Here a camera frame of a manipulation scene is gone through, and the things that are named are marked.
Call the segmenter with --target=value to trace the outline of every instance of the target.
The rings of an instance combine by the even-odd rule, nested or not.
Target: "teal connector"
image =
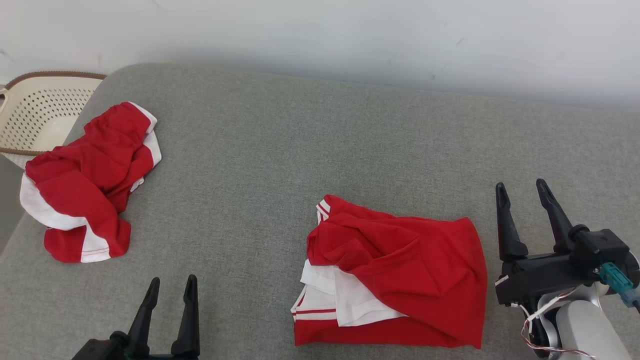
[[[634,302],[640,304],[640,295],[634,290],[634,283],[614,263],[604,263],[599,274],[605,284],[616,290],[627,307],[634,307]]]

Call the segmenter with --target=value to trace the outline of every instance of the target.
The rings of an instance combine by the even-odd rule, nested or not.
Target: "clothing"
[[[292,308],[297,345],[480,348],[487,275],[468,218],[394,217],[333,195],[316,209],[305,287]]]
[[[50,227],[44,246],[53,258],[90,263],[127,252],[131,225],[118,213],[162,158],[156,123],[123,102],[85,125],[78,140],[27,162],[20,203]]]

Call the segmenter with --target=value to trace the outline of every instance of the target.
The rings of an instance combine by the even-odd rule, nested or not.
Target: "beige plastic basket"
[[[48,71],[20,76],[4,89],[0,153],[21,168],[34,156],[62,145],[105,75]]]

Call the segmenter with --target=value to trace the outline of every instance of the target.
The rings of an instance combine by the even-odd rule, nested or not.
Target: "wire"
[[[598,360],[598,358],[594,355],[589,355],[588,353],[582,351],[582,350],[577,350],[577,349],[567,349],[567,348],[556,348],[556,347],[544,347],[541,345],[536,345],[534,343],[532,343],[531,341],[529,341],[529,335],[525,334],[526,331],[529,331],[529,334],[531,333],[531,329],[529,328],[529,324],[531,324],[531,321],[535,318],[537,318],[538,316],[540,316],[542,313],[544,313],[548,308],[550,308],[553,304],[555,304],[556,302],[560,301],[561,299],[571,295],[575,290],[577,290],[578,288],[574,288],[572,290],[566,291],[556,297],[554,297],[553,299],[551,299],[550,302],[546,303],[543,307],[539,308],[535,313],[533,314],[529,314],[529,312],[524,308],[524,306],[520,305],[520,308],[524,311],[524,313],[527,315],[527,319],[524,320],[524,324],[522,326],[522,330],[520,331],[520,335],[522,337],[522,339],[524,340],[524,342],[527,344],[528,347],[533,348],[533,349],[538,349],[538,350],[546,350],[546,351],[550,351],[550,352],[573,352],[574,354],[580,354],[583,356],[586,356],[592,360]],[[638,309],[638,311],[640,311],[640,304],[636,305],[636,308]]]

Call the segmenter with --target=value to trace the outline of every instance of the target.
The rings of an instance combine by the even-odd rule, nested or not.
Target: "white wall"
[[[0,0],[0,83],[178,60],[637,106],[640,1]]]

